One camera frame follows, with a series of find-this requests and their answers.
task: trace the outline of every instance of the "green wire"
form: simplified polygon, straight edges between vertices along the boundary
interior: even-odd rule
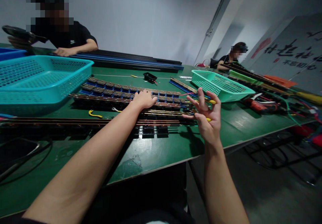
[[[276,94],[274,94],[274,93],[269,93],[269,92],[266,92],[266,93],[268,93],[268,94],[271,94],[271,95],[273,95],[273,96],[276,96],[276,97],[279,97],[280,99],[282,99],[285,103],[286,103],[286,107],[287,107],[287,114],[288,114],[288,116],[290,117],[290,119],[292,119],[298,126],[300,126],[300,127],[302,127],[302,125],[301,124],[299,124],[291,115],[290,115],[290,113],[289,113],[289,106],[288,106],[288,102],[284,99],[284,98],[282,98],[281,96],[279,96],[279,95],[276,95]]]

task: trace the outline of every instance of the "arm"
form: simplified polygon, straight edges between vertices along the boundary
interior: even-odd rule
[[[205,140],[205,197],[208,219],[210,223],[249,223],[232,181],[220,141],[221,102],[215,94],[207,91],[207,95],[216,102],[212,105],[212,109],[205,103],[202,88],[199,88],[199,103],[187,97],[199,113],[183,117],[188,119],[195,117],[198,120],[199,132]],[[211,122],[208,123],[206,118],[210,118]]]
[[[156,100],[146,90],[135,93],[134,100],[76,152],[22,217],[45,223],[79,223],[123,148],[139,113]]]
[[[71,55],[76,55],[81,52],[89,52],[98,50],[98,46],[93,39],[87,39],[86,44],[82,46],[76,46],[73,48],[58,48],[54,53],[58,56],[69,57]]]
[[[224,61],[219,61],[217,65],[218,70],[229,70],[227,67],[222,66],[221,64],[224,64]]]

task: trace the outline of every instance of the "woman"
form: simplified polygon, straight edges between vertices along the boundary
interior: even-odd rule
[[[229,62],[230,64],[235,64],[238,66],[242,66],[238,63],[238,57],[241,56],[242,53],[246,53],[248,51],[247,45],[244,42],[238,42],[234,46],[232,46],[231,51],[228,55],[224,55],[219,59],[217,64],[217,69],[222,71],[228,71],[227,67],[222,66],[222,64]]]

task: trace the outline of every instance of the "forearm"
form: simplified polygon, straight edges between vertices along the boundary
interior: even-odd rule
[[[85,45],[82,45],[82,46],[73,47],[73,49],[75,49],[78,54],[78,53],[82,53],[82,52],[89,52],[89,51],[98,50],[98,47],[95,42],[90,42],[90,43],[86,43]]]
[[[215,148],[209,143],[205,144],[205,196],[210,223],[249,223],[223,148]]]
[[[51,180],[23,217],[47,223],[80,222],[132,131],[140,111],[130,103],[93,136]],[[68,215],[57,215],[62,212]]]
[[[227,67],[222,66],[221,64],[218,64],[217,70],[229,70]]]

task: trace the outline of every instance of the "black t-shirt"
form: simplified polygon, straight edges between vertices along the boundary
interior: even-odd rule
[[[73,24],[69,25],[67,32],[63,32],[58,26],[50,24],[49,20],[49,18],[36,18],[35,24],[31,26],[31,32],[49,39],[56,48],[82,46],[86,44],[88,39],[94,40],[97,44],[95,37],[78,21],[74,21]]]
[[[224,63],[229,62],[229,55],[225,55],[225,56],[221,57],[219,59],[219,61],[223,61]],[[230,64],[237,65],[237,66],[241,66],[241,64],[238,63],[238,59],[237,58],[233,59],[233,62],[230,62]]]

